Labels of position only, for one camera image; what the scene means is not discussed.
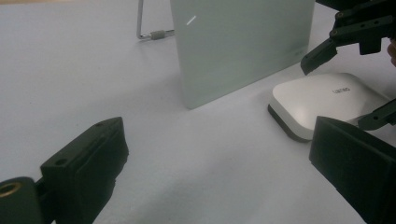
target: robotic arm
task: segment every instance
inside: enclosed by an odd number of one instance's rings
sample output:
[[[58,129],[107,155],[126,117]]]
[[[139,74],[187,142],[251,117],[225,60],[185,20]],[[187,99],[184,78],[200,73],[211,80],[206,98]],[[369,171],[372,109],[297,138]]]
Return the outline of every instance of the robotic arm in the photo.
[[[0,223],[93,223],[128,154],[122,118],[96,123],[44,162],[36,183],[24,176],[0,183]]]
[[[337,54],[337,47],[359,44],[361,55],[378,53],[381,51],[382,38],[395,37],[396,1],[317,2],[341,11],[335,15],[330,37],[303,57],[301,67],[306,75],[332,59]],[[345,9],[354,3],[361,4]]]

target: metal stand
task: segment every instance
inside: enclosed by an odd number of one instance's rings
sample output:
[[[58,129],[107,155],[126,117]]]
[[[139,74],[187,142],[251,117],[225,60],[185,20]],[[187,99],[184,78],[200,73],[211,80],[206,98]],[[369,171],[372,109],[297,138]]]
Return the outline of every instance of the metal stand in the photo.
[[[174,35],[175,30],[160,30],[160,31],[153,31],[149,35],[142,35],[142,19],[143,19],[143,0],[139,0],[139,6],[137,11],[137,29],[136,29],[136,36],[141,40],[157,40],[157,39],[164,39],[168,36]]]

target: screw hole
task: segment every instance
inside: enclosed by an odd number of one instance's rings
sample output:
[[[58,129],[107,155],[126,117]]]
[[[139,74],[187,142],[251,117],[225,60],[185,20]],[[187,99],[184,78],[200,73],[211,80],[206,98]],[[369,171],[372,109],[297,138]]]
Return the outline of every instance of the screw hole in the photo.
[[[61,159],[55,162],[55,165],[63,165],[67,162],[67,159]]]
[[[10,194],[13,194],[20,189],[22,184],[20,182],[9,183],[0,187],[0,198],[4,198]]]

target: brass insert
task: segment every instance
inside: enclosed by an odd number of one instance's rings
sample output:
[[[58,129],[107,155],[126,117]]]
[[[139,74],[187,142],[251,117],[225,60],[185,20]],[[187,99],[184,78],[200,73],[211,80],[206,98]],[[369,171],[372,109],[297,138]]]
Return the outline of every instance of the brass insert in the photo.
[[[17,192],[22,187],[20,182],[9,183],[0,187],[0,198],[7,197]]]

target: white device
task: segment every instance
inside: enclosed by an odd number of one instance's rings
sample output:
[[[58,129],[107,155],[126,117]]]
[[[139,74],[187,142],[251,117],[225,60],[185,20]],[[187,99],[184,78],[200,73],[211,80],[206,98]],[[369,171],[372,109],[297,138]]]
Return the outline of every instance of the white device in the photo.
[[[268,111],[297,141],[312,140],[317,116],[351,121],[369,114],[389,98],[348,73],[303,77],[277,85]]]

